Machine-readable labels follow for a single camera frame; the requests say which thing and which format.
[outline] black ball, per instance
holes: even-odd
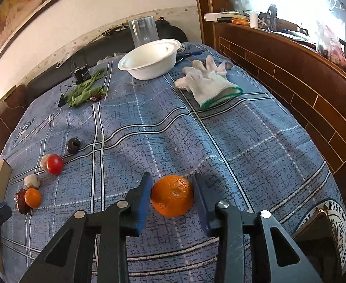
[[[78,153],[80,149],[80,140],[78,140],[78,138],[74,137],[71,138],[68,142],[67,142],[67,151],[70,154],[76,154]]]

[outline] white wall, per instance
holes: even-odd
[[[0,98],[49,55],[97,27],[142,12],[193,5],[196,0],[60,0],[31,22],[1,57]]]

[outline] blue plaid bedsheet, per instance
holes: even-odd
[[[294,232],[316,208],[326,208],[346,268],[346,216],[337,185],[306,131],[259,82],[237,66],[227,78],[242,95],[203,111],[192,94],[174,81],[182,68],[208,54],[205,48],[165,75],[138,81],[118,69],[119,58],[91,68],[105,68],[96,82],[108,89],[98,103],[58,108],[59,86],[36,99],[11,134],[1,158],[13,168],[5,201],[13,216],[1,228],[2,256],[8,283],[16,283],[65,221],[77,210],[99,212],[125,197],[143,172],[157,181],[169,174],[210,176],[211,187],[241,210],[270,210]],[[70,85],[72,79],[64,84]],[[82,149],[66,152],[67,140],[78,137]],[[44,154],[64,158],[62,174],[41,170]],[[15,210],[14,194],[28,174],[41,180],[42,204],[26,216]],[[97,246],[92,281],[96,282]],[[250,243],[245,239],[246,275],[251,282]],[[200,228],[195,207],[185,216],[165,218],[151,206],[139,238],[127,238],[131,282],[213,281],[218,239]]]

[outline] white ball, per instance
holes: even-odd
[[[42,158],[41,158],[41,161],[40,161],[40,165],[41,165],[41,168],[43,171],[45,172],[48,172],[47,171],[47,165],[46,165],[46,161],[47,161],[47,158],[50,156],[51,154],[45,154]]]
[[[40,180],[38,180],[35,174],[27,175],[24,179],[24,185],[26,188],[38,189],[41,186]]]

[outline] mandarin orange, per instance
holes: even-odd
[[[29,188],[25,193],[25,202],[32,209],[35,209],[40,206],[42,197],[38,189]]]
[[[151,202],[166,217],[184,215],[194,202],[191,183],[179,175],[167,175],[152,187]]]

